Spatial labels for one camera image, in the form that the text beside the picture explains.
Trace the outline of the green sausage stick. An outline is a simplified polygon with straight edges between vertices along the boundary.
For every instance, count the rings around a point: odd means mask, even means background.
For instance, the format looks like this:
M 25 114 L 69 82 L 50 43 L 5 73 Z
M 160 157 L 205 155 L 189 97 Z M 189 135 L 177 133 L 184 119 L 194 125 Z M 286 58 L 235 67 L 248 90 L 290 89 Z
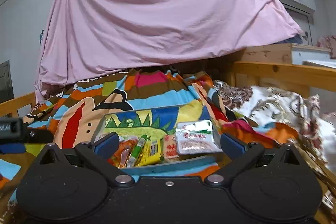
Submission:
M 143 146 L 145 145 L 146 141 L 148 139 L 148 136 L 146 134 L 142 135 L 137 144 L 135 145 L 134 149 L 132 150 L 130 157 L 126 163 L 127 168 L 133 168 L 135 166 L 135 163 L 138 160 L 138 157 L 143 149 Z

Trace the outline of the floral satin quilt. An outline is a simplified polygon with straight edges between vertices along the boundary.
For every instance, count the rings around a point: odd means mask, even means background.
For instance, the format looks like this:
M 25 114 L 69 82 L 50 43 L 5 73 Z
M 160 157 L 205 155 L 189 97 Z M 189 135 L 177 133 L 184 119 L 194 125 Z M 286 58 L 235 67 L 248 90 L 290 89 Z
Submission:
M 293 142 L 321 178 L 335 186 L 335 123 L 321 118 L 318 95 L 303 98 L 279 88 L 236 88 L 215 81 L 207 99 L 227 118 L 222 132 L 267 148 Z

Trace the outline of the metal tray with drawing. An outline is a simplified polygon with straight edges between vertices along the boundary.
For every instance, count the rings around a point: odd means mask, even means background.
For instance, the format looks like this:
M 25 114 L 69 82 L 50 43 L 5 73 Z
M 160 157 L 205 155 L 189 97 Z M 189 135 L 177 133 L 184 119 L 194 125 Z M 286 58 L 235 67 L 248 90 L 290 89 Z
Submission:
M 100 120 L 91 141 L 94 143 L 112 132 L 119 136 L 120 142 L 130 138 L 139 140 L 142 135 L 146 134 L 148 136 L 147 141 L 162 139 L 163 151 L 164 136 L 175 135 L 175 128 L 178 123 L 203 119 L 209 119 L 213 123 L 208 109 L 199 101 L 193 101 L 183 106 L 108 114 Z M 200 176 L 205 178 L 219 169 L 217 163 L 222 161 L 224 156 L 223 152 L 178 155 L 177 160 L 165 160 L 164 158 L 158 164 L 138 166 L 142 151 L 133 168 L 121 168 L 135 180 L 140 176 Z

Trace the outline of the blue white tube packet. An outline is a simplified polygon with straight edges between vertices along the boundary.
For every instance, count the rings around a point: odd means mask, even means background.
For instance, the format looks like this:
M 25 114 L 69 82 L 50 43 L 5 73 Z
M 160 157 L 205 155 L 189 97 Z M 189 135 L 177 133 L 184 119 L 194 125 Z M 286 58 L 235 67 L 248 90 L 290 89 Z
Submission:
M 26 147 L 23 143 L 9 143 L 9 144 L 1 144 L 0 145 L 0 154 L 17 154 L 17 153 L 25 153 Z

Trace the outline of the pink hanging sheet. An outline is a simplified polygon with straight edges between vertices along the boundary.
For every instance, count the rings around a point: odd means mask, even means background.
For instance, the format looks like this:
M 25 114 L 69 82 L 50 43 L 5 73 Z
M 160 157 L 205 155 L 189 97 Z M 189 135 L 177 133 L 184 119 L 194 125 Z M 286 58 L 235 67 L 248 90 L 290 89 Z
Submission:
M 220 57 L 301 32 L 279 0 L 54 0 L 35 96 L 42 101 L 84 79 Z

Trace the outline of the orange chicken snack packet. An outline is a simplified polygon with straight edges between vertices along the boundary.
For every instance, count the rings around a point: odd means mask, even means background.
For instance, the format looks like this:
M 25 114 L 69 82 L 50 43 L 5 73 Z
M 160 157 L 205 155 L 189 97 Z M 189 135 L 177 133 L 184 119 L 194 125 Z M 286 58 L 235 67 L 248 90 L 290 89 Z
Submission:
M 138 143 L 137 138 L 130 138 L 120 142 L 117 151 L 108 159 L 108 163 L 118 168 L 125 168 L 131 152 Z

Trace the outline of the left wooden bed rail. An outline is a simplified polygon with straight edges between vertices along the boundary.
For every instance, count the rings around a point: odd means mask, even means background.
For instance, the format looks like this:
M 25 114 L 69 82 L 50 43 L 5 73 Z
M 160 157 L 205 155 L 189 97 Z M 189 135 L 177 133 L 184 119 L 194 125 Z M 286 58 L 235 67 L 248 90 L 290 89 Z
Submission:
M 0 115 L 1 117 L 9 116 L 17 118 L 19 117 L 18 110 L 30 106 L 30 108 L 33 108 L 36 104 L 36 98 L 35 93 L 28 93 L 23 96 L 20 96 L 18 98 L 14 98 L 11 100 L 8 100 L 6 102 L 3 102 L 0 104 Z

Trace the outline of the grey wall hatch door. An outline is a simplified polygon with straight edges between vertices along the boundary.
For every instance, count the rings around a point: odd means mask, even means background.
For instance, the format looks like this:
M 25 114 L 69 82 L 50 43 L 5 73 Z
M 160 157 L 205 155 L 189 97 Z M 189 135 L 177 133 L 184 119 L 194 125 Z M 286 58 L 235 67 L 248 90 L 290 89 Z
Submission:
M 10 61 L 0 65 L 0 103 L 14 98 L 13 84 L 10 73 Z

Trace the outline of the colourful monkey bedspread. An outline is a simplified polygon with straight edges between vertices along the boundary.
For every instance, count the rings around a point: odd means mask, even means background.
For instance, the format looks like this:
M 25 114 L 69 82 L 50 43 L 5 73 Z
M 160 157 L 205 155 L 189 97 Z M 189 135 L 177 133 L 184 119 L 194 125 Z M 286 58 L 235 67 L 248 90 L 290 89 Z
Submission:
M 23 123 L 28 128 L 49 130 L 60 148 L 72 149 L 81 141 L 91 141 L 105 115 L 199 101 L 208 109 L 217 130 L 222 132 L 222 122 L 227 118 L 207 99 L 207 92 L 214 83 L 205 72 L 187 77 L 172 71 L 132 69 L 81 80 L 63 88 L 37 103 L 23 117 Z

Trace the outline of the wooden cabinet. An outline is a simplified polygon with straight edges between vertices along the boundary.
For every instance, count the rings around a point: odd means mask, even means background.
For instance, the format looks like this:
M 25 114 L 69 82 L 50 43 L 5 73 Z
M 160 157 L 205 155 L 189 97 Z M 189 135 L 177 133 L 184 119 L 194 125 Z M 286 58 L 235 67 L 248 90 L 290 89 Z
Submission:
M 330 60 L 331 50 L 305 44 L 285 43 L 247 47 L 234 54 L 236 61 L 302 65 L 308 60 Z

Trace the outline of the wooden bed rail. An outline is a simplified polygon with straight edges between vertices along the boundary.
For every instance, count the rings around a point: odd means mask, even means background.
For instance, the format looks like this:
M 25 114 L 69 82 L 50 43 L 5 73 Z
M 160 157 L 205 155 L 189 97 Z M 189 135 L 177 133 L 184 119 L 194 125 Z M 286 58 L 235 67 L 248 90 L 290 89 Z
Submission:
M 28 93 L 23 96 L 20 96 L 18 98 L 14 98 L 11 100 L 8 100 L 6 102 L 3 102 L 0 104 L 0 115 L 1 117 L 9 116 L 17 118 L 19 117 L 18 110 L 30 106 L 30 108 L 33 108 L 36 104 L 36 98 L 35 93 Z
M 277 63 L 254 63 L 237 61 L 231 65 L 227 82 L 236 86 L 236 75 L 246 75 L 248 85 L 260 85 L 261 79 L 274 79 L 282 89 L 308 97 L 310 88 L 335 92 L 335 69 Z

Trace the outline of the white green tofu snack pack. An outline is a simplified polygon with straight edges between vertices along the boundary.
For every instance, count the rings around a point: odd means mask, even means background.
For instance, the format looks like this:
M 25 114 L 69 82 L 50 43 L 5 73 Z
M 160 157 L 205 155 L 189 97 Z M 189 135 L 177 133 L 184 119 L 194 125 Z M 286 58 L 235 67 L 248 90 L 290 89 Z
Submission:
M 180 122 L 175 128 L 178 155 L 196 155 L 223 152 L 221 136 L 209 119 Z

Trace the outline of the red rice cracker packet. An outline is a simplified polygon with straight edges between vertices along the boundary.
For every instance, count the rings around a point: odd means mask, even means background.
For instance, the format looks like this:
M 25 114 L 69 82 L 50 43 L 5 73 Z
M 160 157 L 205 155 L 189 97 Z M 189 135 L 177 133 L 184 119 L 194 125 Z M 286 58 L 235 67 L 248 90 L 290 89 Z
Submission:
M 177 160 L 177 143 L 175 135 L 165 135 L 163 138 L 163 157 L 165 160 Z

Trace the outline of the yellow biscuit packet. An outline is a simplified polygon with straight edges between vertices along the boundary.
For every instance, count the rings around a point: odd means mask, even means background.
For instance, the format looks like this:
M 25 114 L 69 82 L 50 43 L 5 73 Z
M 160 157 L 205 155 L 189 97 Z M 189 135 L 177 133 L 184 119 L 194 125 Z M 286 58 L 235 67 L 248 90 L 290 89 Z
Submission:
M 143 147 L 138 166 L 158 164 L 163 161 L 162 139 L 147 141 Z

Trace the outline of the right wooden bed rail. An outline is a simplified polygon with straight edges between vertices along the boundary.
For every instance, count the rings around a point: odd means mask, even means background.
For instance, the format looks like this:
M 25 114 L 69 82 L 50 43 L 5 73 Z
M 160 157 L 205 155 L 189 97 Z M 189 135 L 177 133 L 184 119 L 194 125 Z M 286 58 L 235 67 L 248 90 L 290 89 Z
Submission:
M 335 92 L 335 69 L 277 63 L 254 63 L 237 61 L 231 65 L 227 82 L 236 86 L 236 75 L 246 75 L 248 85 L 260 85 L 261 79 L 274 79 L 282 89 L 308 97 L 310 88 Z

